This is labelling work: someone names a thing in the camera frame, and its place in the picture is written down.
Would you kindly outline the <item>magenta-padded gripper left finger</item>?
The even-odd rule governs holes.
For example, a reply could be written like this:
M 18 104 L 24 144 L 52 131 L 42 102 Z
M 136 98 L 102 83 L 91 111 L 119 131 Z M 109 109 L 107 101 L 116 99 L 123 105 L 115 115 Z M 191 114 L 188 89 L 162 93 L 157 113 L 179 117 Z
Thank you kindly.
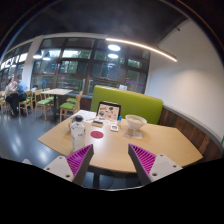
M 67 157 L 58 156 L 44 170 L 81 186 L 93 155 L 93 145 L 90 144 Z

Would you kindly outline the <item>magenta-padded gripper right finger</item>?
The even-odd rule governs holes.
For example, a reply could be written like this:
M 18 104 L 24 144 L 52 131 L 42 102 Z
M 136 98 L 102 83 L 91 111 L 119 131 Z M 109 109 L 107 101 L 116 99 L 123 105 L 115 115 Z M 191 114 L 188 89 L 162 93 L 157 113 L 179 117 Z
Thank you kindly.
M 133 144 L 128 145 L 128 154 L 142 185 L 147 185 L 182 169 L 165 154 L 155 155 Z

